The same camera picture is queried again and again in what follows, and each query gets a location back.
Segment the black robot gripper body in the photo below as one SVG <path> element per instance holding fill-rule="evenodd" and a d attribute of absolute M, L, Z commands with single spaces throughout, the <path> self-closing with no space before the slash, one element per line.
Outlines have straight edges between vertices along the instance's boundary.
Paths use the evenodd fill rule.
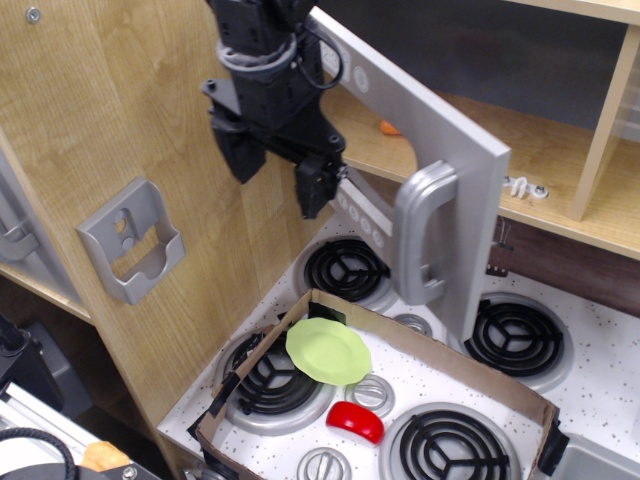
<path fill-rule="evenodd" d="M 326 119 L 320 100 L 343 70 L 325 81 L 322 61 L 296 59 L 274 75 L 212 78 L 202 85 L 212 107 L 211 127 L 247 132 L 266 150 L 299 165 L 307 157 L 333 159 L 343 166 L 345 140 Z"/>

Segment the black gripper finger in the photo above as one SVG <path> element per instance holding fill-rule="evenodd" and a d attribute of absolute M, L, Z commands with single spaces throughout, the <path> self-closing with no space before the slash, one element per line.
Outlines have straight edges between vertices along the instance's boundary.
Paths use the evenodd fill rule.
<path fill-rule="evenodd" d="M 247 132 L 213 128 L 214 136 L 224 159 L 233 174 L 246 184 L 266 163 L 266 150 Z"/>
<path fill-rule="evenodd" d="M 339 165 L 331 158 L 310 156 L 294 169 L 296 195 L 304 219 L 315 219 L 333 200 L 339 183 Z"/>

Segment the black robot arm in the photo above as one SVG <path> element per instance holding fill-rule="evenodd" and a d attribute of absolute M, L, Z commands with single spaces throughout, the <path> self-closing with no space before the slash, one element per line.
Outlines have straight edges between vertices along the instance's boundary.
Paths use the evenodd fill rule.
<path fill-rule="evenodd" d="M 233 176 L 248 182 L 272 152 L 295 166 L 301 214 L 314 219 L 341 179 L 343 136 L 321 110 L 321 48 L 337 46 L 310 16 L 313 1 L 212 1 L 216 52 L 228 80 L 209 79 L 210 123 Z"/>

